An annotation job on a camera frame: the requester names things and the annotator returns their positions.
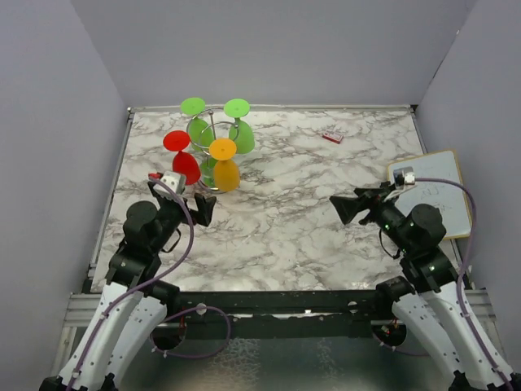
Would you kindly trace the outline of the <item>orange plastic wine glass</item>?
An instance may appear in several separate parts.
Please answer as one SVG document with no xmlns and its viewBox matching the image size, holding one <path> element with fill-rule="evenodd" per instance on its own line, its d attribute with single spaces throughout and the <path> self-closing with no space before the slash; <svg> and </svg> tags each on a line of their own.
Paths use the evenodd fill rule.
<svg viewBox="0 0 521 391">
<path fill-rule="evenodd" d="M 228 138 L 219 138 L 209 147 L 210 156 L 217 161 L 213 168 L 213 179 L 221 191 L 233 191 L 239 186 L 239 167 L 233 161 L 236 151 L 235 142 Z"/>
</svg>

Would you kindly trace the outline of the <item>red plastic wine glass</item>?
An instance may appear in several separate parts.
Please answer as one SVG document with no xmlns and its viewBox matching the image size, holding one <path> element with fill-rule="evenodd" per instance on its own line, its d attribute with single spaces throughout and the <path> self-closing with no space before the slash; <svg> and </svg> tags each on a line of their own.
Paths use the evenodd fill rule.
<svg viewBox="0 0 521 391">
<path fill-rule="evenodd" d="M 190 136 L 186 131 L 174 130 L 163 140 L 164 147 L 175 152 L 172 161 L 173 172 L 186 176 L 186 185 L 193 185 L 200 179 L 201 172 L 197 160 L 185 149 L 190 145 Z"/>
</svg>

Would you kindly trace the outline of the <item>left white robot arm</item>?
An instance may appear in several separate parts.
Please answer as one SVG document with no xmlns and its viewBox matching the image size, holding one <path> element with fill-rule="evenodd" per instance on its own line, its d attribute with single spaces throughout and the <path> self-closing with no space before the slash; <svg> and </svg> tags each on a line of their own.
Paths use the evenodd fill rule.
<svg viewBox="0 0 521 391">
<path fill-rule="evenodd" d="M 196 209 L 182 198 L 183 176 L 149 177 L 152 203 L 133 203 L 126 212 L 124 237 L 105 276 L 98 306 L 75 352 L 42 390 L 117 390 L 130 363 L 161 321 L 181 308 L 178 287 L 162 280 L 160 254 L 181 224 L 209 226 L 216 197 L 195 194 Z"/>
</svg>

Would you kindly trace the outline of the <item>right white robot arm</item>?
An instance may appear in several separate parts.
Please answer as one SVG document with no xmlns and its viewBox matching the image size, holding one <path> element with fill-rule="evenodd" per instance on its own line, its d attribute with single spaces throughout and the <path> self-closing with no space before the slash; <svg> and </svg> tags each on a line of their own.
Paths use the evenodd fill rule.
<svg viewBox="0 0 521 391">
<path fill-rule="evenodd" d="M 462 279 L 440 249 L 446 230 L 438 208 L 417 204 L 404 215 L 396 187 L 357 188 L 353 197 L 330 201 L 341 222 L 358 213 L 397 247 L 403 275 L 378 284 L 375 312 L 398 318 L 438 366 L 451 390 L 518 390 L 520 375 L 497 352 L 462 290 Z"/>
</svg>

